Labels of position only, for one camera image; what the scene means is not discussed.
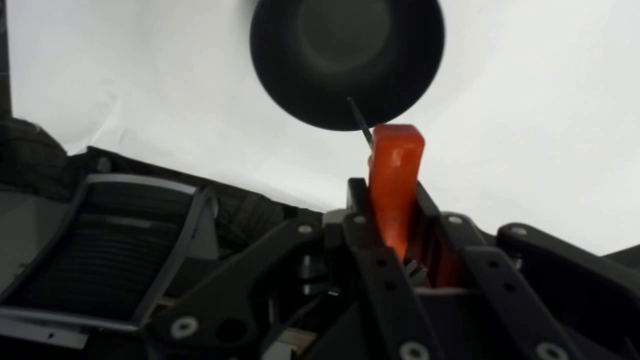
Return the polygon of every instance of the white backdrop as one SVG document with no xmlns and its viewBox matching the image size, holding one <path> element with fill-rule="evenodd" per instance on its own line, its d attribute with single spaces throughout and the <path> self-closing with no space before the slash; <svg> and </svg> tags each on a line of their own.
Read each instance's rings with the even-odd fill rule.
<svg viewBox="0 0 640 360">
<path fill-rule="evenodd" d="M 248 54 L 257 0 L 10 0 L 14 112 L 89 144 L 315 210 L 366 176 L 363 134 L 299 124 Z M 447 0 L 447 63 L 398 122 L 421 181 L 483 229 L 640 245 L 640 2 Z"/>
</svg>

